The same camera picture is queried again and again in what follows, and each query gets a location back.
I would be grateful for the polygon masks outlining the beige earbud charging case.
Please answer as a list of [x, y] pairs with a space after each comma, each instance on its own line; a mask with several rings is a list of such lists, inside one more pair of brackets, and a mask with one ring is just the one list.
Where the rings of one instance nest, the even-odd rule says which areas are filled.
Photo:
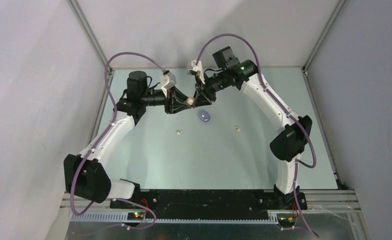
[[194, 104], [194, 102], [195, 102], [195, 98], [194, 98], [194, 97], [188, 97], [188, 98], [186, 99], [186, 103], [187, 103], [189, 106], [192, 106], [192, 105]]

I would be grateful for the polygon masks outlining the purple earbud charging case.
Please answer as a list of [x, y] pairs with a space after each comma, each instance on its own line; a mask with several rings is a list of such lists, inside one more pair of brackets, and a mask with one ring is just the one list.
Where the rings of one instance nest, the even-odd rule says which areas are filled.
[[207, 111], [205, 111], [205, 110], [199, 111], [198, 112], [198, 117], [199, 117], [199, 119], [202, 122], [205, 122], [205, 123], [207, 123], [207, 122], [209, 122], [211, 120], [210, 114]]

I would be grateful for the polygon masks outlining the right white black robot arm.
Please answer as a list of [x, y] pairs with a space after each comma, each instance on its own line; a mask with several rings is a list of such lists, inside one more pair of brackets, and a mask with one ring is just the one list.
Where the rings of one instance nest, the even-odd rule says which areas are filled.
[[208, 100], [214, 101], [216, 93], [233, 86], [250, 97], [276, 128], [278, 135], [269, 147], [280, 160], [274, 185], [275, 204], [287, 209], [295, 202], [293, 190], [297, 188], [295, 165], [308, 144], [312, 119], [295, 113], [266, 82], [257, 65], [251, 60], [240, 61], [231, 47], [225, 47], [213, 55], [220, 71], [211, 77], [204, 75], [202, 63], [193, 60], [188, 73], [197, 76]]

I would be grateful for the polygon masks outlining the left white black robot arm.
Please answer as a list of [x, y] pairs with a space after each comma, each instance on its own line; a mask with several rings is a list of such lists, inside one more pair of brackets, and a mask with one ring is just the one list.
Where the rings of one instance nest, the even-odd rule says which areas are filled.
[[152, 77], [144, 71], [129, 73], [127, 87], [113, 108], [112, 119], [79, 154], [69, 154], [64, 160], [66, 191], [94, 203], [106, 199], [122, 199], [129, 208], [141, 204], [142, 195], [136, 184], [123, 179], [110, 179], [105, 170], [108, 160], [123, 137], [128, 134], [146, 112], [146, 108], [163, 106], [168, 114], [175, 114], [196, 106], [199, 92], [186, 96], [175, 84], [175, 76], [165, 71], [160, 89], [150, 86]]

